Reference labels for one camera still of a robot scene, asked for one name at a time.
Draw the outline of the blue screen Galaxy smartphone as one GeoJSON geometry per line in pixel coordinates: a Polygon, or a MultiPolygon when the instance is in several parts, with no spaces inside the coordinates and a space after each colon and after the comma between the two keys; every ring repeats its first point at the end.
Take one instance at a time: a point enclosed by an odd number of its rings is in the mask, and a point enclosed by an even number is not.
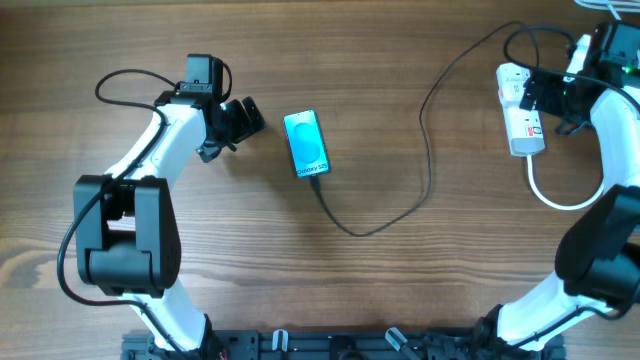
{"type": "Polygon", "coordinates": [[[328,173],[330,162],[316,113],[306,110],[285,115],[283,125],[296,176],[328,173]]]}

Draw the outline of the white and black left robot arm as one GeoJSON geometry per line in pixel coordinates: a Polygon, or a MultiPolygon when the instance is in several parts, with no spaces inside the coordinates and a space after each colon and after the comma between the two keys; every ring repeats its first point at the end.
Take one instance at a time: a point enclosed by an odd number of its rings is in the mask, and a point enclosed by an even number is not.
{"type": "Polygon", "coordinates": [[[57,258],[72,300],[130,306],[148,327],[123,338],[124,359],[225,359],[226,345],[178,279],[181,241],[171,189],[192,154],[208,163],[266,126],[252,98],[230,97],[222,60],[190,54],[184,80],[149,105],[152,120],[130,151],[73,190],[74,220],[57,258]]]}

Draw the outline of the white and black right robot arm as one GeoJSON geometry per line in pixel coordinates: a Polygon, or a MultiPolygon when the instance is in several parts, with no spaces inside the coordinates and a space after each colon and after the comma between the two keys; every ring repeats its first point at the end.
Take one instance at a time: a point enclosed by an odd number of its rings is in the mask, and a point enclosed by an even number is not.
{"type": "Polygon", "coordinates": [[[509,57],[497,72],[499,99],[515,156],[544,147],[539,115],[597,135],[602,180],[580,204],[583,216],[563,236],[554,270],[524,297],[499,306],[493,347],[499,354],[540,351],[576,323],[623,317],[639,301],[639,28],[620,20],[568,40],[565,71],[509,57]]]}

